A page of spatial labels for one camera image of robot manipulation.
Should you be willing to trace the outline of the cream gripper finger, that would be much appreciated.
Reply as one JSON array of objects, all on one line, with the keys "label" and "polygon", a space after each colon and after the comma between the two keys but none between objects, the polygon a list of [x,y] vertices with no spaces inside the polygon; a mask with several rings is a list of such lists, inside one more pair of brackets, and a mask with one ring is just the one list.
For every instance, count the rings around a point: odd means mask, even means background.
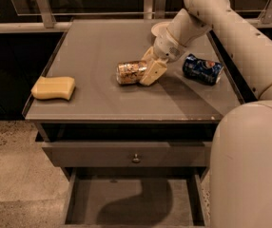
[{"label": "cream gripper finger", "polygon": [[147,69],[140,80],[140,84],[143,86],[150,86],[156,82],[167,70],[165,61],[162,60],[150,60],[147,65]]},{"label": "cream gripper finger", "polygon": [[142,61],[150,61],[153,58],[153,47],[150,47],[142,57]]}]

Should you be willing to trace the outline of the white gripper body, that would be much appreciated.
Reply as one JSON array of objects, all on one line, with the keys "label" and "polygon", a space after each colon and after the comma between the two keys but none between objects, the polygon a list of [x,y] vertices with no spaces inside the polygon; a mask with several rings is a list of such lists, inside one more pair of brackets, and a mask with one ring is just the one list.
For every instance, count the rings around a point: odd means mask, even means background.
[{"label": "white gripper body", "polygon": [[177,61],[186,49],[186,41],[179,29],[166,28],[154,41],[153,52],[160,59]]}]

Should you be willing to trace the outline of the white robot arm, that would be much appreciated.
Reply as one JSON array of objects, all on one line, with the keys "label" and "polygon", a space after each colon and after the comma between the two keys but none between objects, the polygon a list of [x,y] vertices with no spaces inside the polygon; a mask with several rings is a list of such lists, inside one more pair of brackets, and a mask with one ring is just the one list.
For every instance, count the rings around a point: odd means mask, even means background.
[{"label": "white robot arm", "polygon": [[191,41],[213,30],[255,101],[227,113],[210,155],[210,228],[272,228],[272,40],[229,0],[184,0],[144,58],[145,86],[161,77]]}]

